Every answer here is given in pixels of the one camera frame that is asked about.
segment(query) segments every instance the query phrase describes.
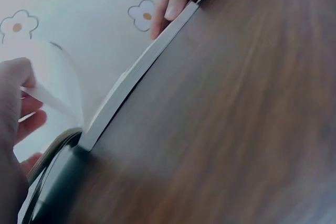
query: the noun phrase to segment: white page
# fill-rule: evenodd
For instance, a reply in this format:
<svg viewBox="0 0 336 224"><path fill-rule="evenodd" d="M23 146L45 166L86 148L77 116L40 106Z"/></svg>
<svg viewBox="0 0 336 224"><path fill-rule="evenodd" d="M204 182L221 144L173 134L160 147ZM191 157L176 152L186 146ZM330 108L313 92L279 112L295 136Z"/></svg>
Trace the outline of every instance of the white page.
<svg viewBox="0 0 336 224"><path fill-rule="evenodd" d="M66 52L36 40L11 40L0 47L1 61L26 57L38 81L28 94L83 126L81 92L75 67Z"/></svg>
<svg viewBox="0 0 336 224"><path fill-rule="evenodd" d="M0 22L11 21L5 31L0 26L2 43L23 37L65 49L78 66L83 116L89 124L115 82L151 43L151 20L144 17L152 17L157 1L0 0ZM26 16L18 17L20 10Z"/></svg>

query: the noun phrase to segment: white flower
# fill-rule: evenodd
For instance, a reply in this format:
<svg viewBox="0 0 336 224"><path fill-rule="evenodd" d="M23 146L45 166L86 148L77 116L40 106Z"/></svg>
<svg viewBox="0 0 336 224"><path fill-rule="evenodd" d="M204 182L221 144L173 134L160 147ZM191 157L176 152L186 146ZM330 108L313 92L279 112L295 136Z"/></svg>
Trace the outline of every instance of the white flower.
<svg viewBox="0 0 336 224"><path fill-rule="evenodd" d="M38 19L30 16L26 10L17 11L12 17L7 17L0 24L2 43L12 39L31 39L32 31L38 26Z"/></svg>
<svg viewBox="0 0 336 224"><path fill-rule="evenodd" d="M138 6L132 6L128 9L128 15L134 19L135 27L140 31L148 31L151 27L154 13L154 2L143 0Z"/></svg>

